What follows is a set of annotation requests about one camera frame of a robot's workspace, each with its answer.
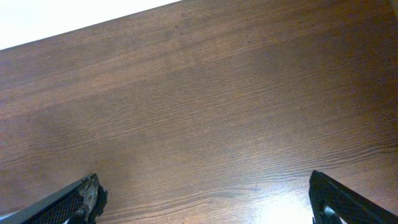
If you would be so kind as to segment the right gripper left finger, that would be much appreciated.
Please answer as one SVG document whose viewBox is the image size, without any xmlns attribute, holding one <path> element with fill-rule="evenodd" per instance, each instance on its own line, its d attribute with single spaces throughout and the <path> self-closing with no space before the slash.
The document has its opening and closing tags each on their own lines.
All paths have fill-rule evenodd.
<svg viewBox="0 0 398 224">
<path fill-rule="evenodd" d="M 96 174 L 90 174 L 23 210 L 1 216 L 1 223 L 94 224 L 107 202 L 108 191 Z"/>
</svg>

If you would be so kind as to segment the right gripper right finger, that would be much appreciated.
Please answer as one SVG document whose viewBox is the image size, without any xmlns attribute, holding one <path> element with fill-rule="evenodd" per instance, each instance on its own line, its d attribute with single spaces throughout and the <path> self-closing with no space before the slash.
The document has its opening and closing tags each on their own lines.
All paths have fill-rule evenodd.
<svg viewBox="0 0 398 224">
<path fill-rule="evenodd" d="M 397 224 L 397 215 L 322 172 L 313 170 L 309 184 L 313 224 Z"/>
</svg>

